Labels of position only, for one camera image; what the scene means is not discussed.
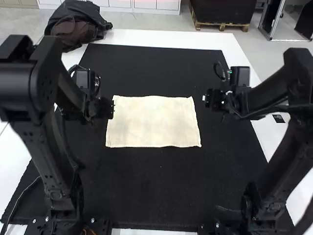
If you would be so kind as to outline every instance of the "floor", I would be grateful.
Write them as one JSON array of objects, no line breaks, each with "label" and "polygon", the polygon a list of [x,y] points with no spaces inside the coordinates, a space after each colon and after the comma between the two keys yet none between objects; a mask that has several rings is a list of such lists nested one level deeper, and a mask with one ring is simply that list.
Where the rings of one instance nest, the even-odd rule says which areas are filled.
[{"label": "floor", "polygon": [[[53,10],[0,8],[0,43],[9,34],[28,34],[34,42],[42,37]],[[183,1],[179,16],[140,13],[101,12],[104,19],[114,28],[196,31],[191,20],[188,3]],[[225,33],[233,33],[261,80],[265,80],[283,65],[283,52],[290,47],[307,47],[313,53],[309,42],[269,42],[258,30],[260,12],[253,15],[248,33],[239,28],[228,27]],[[285,14],[280,20],[275,38],[299,39],[290,27],[292,18]],[[201,29],[201,32],[218,32],[215,26]]]}]

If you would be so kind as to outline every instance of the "white cabinet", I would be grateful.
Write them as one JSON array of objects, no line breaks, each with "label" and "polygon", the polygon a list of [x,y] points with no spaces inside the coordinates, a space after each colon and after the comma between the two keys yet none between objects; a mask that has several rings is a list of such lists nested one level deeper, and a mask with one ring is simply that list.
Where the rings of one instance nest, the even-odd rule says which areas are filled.
[{"label": "white cabinet", "polygon": [[60,0],[39,0],[39,4],[47,4],[47,5],[60,5]]},{"label": "white cabinet", "polygon": [[[37,1],[40,9],[57,9],[65,0],[22,0]],[[151,13],[179,15],[181,0],[90,0],[100,6],[100,11]]]},{"label": "white cabinet", "polygon": [[134,8],[156,9],[157,0],[134,0]]},{"label": "white cabinet", "polygon": [[109,0],[109,7],[131,8],[131,0]]},{"label": "white cabinet", "polygon": [[92,0],[98,6],[109,6],[109,0]]},{"label": "white cabinet", "polygon": [[179,9],[179,0],[156,0],[158,10],[176,10]]}]

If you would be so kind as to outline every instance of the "wooden pallet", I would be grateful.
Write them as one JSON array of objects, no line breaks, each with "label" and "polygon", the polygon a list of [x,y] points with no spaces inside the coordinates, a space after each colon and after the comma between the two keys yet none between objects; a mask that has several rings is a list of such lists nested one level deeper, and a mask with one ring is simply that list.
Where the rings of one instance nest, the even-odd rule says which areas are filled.
[{"label": "wooden pallet", "polygon": [[202,25],[218,25],[220,27],[220,31],[224,31],[226,26],[237,26],[242,27],[243,32],[248,32],[250,24],[239,24],[239,23],[208,23],[208,22],[199,22],[196,18],[194,9],[192,8],[191,4],[189,4],[189,9],[191,13],[191,18],[194,22],[196,30],[201,30]]}]

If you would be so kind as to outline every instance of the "cloth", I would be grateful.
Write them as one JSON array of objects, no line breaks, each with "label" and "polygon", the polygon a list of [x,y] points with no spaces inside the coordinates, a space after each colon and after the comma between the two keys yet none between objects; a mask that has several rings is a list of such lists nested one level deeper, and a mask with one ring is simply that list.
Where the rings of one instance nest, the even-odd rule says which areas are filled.
[{"label": "cloth", "polygon": [[201,147],[192,97],[113,96],[107,147]]},{"label": "cloth", "polygon": [[91,1],[65,0],[52,14],[45,35],[61,38],[63,52],[69,52],[104,38],[113,27],[100,15],[100,7]]}]

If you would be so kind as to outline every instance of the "black jacket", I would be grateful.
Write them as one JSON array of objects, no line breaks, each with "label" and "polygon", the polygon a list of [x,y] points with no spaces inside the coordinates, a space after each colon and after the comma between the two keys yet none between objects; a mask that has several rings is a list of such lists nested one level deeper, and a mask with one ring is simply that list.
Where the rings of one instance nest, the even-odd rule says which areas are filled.
[{"label": "black jacket", "polygon": [[113,27],[100,15],[100,7],[91,1],[65,0],[52,14],[45,35],[56,36],[63,42],[63,52],[79,48],[104,38]]}]

